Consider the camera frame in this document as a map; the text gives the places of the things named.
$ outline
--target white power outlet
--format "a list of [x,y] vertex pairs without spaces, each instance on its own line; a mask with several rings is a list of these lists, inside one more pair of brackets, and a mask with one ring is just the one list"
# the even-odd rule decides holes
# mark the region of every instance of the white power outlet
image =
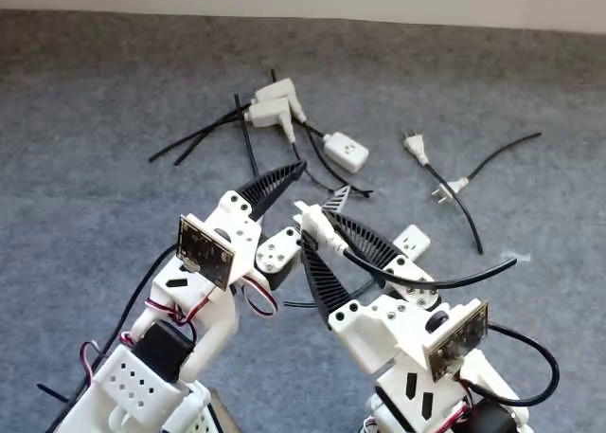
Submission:
[[322,140],[327,157],[351,173],[358,172],[368,158],[366,147],[342,133],[326,135]]
[[416,260],[431,242],[427,234],[415,225],[410,225],[394,239],[394,245],[411,261]]

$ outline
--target power cord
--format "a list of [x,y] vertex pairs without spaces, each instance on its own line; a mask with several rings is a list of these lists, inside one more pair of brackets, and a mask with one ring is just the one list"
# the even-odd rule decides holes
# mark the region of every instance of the power cord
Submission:
[[370,262],[367,262],[364,259],[360,258],[356,254],[354,254],[349,248],[347,248],[343,252],[343,256],[345,256],[348,260],[350,260],[360,268],[364,269],[366,272],[372,275],[373,278],[389,280],[401,286],[406,286],[415,289],[455,289],[461,288],[463,286],[469,286],[471,284],[476,284],[477,282],[480,282],[482,280],[494,277],[495,275],[506,271],[518,262],[518,260],[516,260],[515,258],[510,258],[501,262],[500,264],[495,265],[490,269],[478,272],[477,274],[459,277],[458,279],[444,281],[419,281],[404,279],[394,275],[393,271],[382,270],[379,267],[374,266]]
[[425,153],[425,145],[423,143],[423,135],[417,135],[412,133],[411,135],[405,135],[404,138],[404,148],[413,155],[420,165],[427,170],[430,174],[432,174],[438,183],[446,189],[453,199],[456,201],[458,206],[465,214],[465,218],[467,218],[467,222],[470,225],[470,229],[472,230],[473,239],[475,240],[475,246],[477,248],[477,252],[480,255],[484,254],[484,247],[482,246],[482,241],[480,240],[480,235],[477,231],[477,227],[475,226],[475,222],[473,221],[473,217],[470,212],[467,210],[465,205],[461,202],[461,200],[456,195],[456,192],[451,188],[451,186],[446,182],[441,175],[434,169],[432,165],[429,163],[429,158]]
[[[122,311],[122,315],[120,316],[120,319],[118,320],[116,326],[114,327],[114,329],[110,333],[109,337],[107,338],[107,341],[105,342],[105,345],[103,345],[103,347],[101,348],[101,352],[99,353],[98,357],[95,359],[95,361],[91,365],[91,370],[93,372],[98,368],[98,366],[103,361],[103,356],[108,353],[108,351],[110,350],[110,348],[112,348],[112,345],[114,344],[114,341],[116,341],[117,337],[119,336],[120,331],[122,330],[122,327],[124,326],[124,323],[126,322],[126,319],[128,318],[129,313],[133,309],[134,303],[136,302],[137,298],[141,294],[141,291],[143,291],[143,288],[145,288],[146,284],[148,283],[148,281],[150,281],[150,279],[152,278],[152,275],[158,269],[158,267],[164,261],[164,259],[170,253],[174,252],[176,250],[176,248],[177,248],[177,244],[173,244],[169,248],[167,248],[166,250],[164,250],[160,254],[160,256],[158,256],[156,258],[156,260],[153,262],[153,264],[148,269],[148,272],[145,274],[145,276],[143,277],[143,279],[139,282],[139,284],[137,284],[136,288],[134,288],[134,291],[131,294],[131,298],[129,298],[128,302],[126,303],[126,306],[124,307],[124,310]],[[69,400],[67,400],[67,402],[63,406],[63,408],[62,408],[61,412],[59,413],[59,415],[55,418],[55,420],[52,422],[52,424],[50,425],[50,427],[46,430],[46,433],[54,433],[54,431],[61,424],[61,422],[63,421],[63,419],[65,419],[65,416],[74,407],[74,405],[76,404],[76,402],[80,398],[82,392],[86,389],[86,382],[87,382],[87,378],[86,377],[83,378],[80,381],[80,383],[76,387],[76,390],[74,391],[74,393],[72,394],[72,396],[69,398]]]
[[242,135],[244,136],[244,143],[246,144],[246,152],[248,153],[248,159],[250,161],[251,167],[253,168],[253,175],[255,176],[255,178],[257,178],[258,164],[255,158],[255,153],[253,152],[253,145],[250,142],[250,135],[248,133],[246,119],[244,118],[244,112],[242,111],[240,105],[240,96],[238,94],[234,95],[234,101],[236,102],[236,109],[238,110],[238,119],[240,121],[240,127],[242,128]]
[[432,196],[437,196],[439,198],[439,200],[438,200],[439,204],[441,204],[445,201],[451,201],[452,199],[454,199],[451,194],[451,190],[453,190],[455,193],[459,193],[462,189],[467,187],[470,184],[470,182],[472,181],[472,179],[474,179],[474,177],[480,171],[482,171],[482,169],[498,154],[503,153],[503,152],[517,146],[518,144],[520,144],[522,142],[529,141],[530,139],[539,137],[542,134],[543,134],[542,132],[537,132],[537,133],[533,133],[532,135],[526,135],[526,136],[520,137],[520,138],[516,139],[515,141],[512,141],[509,144],[506,144],[505,146],[497,149],[496,151],[491,153],[489,156],[487,156],[484,159],[484,161],[482,161],[472,171],[471,174],[461,177],[460,179],[454,180],[452,182],[440,183],[438,185],[437,189],[432,193]]
[[560,367],[558,366],[558,361],[556,360],[554,355],[538,341],[536,341],[533,338],[530,338],[529,336],[526,336],[524,334],[520,334],[519,332],[516,332],[508,327],[501,326],[499,324],[495,324],[492,322],[489,322],[488,327],[492,331],[495,331],[499,334],[503,334],[503,335],[513,338],[515,340],[521,341],[522,343],[525,343],[529,347],[537,350],[539,352],[539,354],[544,357],[544,359],[549,364],[549,367],[551,368],[551,379],[549,381],[549,384],[547,385],[545,390],[543,390],[539,395],[536,395],[534,397],[515,400],[515,399],[511,399],[511,398],[501,397],[500,395],[497,395],[496,393],[494,393],[492,390],[478,386],[477,384],[472,383],[471,381],[468,381],[466,379],[459,378],[458,381],[463,385],[463,387],[469,388],[473,392],[477,393],[478,395],[480,395],[484,398],[487,398],[489,400],[492,400],[492,401],[498,403],[499,405],[535,406],[535,405],[538,405],[539,403],[542,403],[545,400],[547,400],[553,394],[553,392],[555,392],[556,388],[558,387],[558,383],[560,382]]

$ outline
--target white connector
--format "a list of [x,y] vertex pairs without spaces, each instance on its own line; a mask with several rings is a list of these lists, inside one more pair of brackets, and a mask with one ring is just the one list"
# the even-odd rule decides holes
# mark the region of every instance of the white connector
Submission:
[[[448,186],[454,191],[454,194],[458,194],[462,189],[467,187],[470,183],[470,179],[467,177],[461,177],[458,180],[454,180],[453,182],[449,182]],[[439,199],[437,200],[438,204],[442,204],[445,201],[452,201],[453,195],[446,189],[444,184],[439,184],[436,190],[432,192],[432,196],[437,196]]]
[[294,143],[293,120],[287,99],[269,99],[253,104],[244,114],[244,118],[256,127],[279,125],[284,130],[289,142]]
[[290,78],[274,82],[273,84],[266,85],[262,89],[259,89],[255,92],[255,96],[251,99],[251,103],[255,104],[271,99],[286,99],[291,107],[293,116],[301,123],[307,120],[307,117],[303,112],[303,107],[296,97],[294,84]]
[[297,201],[294,205],[301,210],[300,216],[293,217],[300,223],[301,233],[307,232],[315,239],[318,246],[328,246],[340,255],[349,248],[349,245],[334,230],[321,206],[317,204],[308,206],[302,201]]
[[324,153],[337,165],[355,174],[365,164],[369,150],[342,133],[325,135]]
[[421,166],[429,164],[429,158],[425,154],[425,144],[423,144],[423,135],[412,133],[411,135],[404,134],[403,141],[404,149],[413,155]]

